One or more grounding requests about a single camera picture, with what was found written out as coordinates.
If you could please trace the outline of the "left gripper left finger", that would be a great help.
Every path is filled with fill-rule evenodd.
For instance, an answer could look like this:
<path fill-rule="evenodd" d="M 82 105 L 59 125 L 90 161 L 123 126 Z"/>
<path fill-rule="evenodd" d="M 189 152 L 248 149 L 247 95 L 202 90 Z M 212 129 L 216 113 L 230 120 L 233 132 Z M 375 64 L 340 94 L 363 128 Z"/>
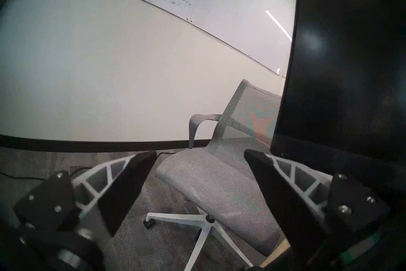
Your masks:
<path fill-rule="evenodd" d="M 72 177 L 57 171 L 26 193 L 13 211 L 22 225 L 36 230 L 84 227 L 114 236 L 140 195 L 156 151 L 104 162 Z"/>

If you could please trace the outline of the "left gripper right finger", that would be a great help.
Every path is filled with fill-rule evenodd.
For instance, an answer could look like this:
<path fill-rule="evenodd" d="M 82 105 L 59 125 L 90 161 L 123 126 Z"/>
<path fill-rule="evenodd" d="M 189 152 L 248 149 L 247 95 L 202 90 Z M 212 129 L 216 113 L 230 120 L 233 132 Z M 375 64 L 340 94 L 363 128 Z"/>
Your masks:
<path fill-rule="evenodd" d="M 346 172 L 244 152 L 265 202 L 301 266 L 346 266 L 371 249 L 389 205 Z"/>

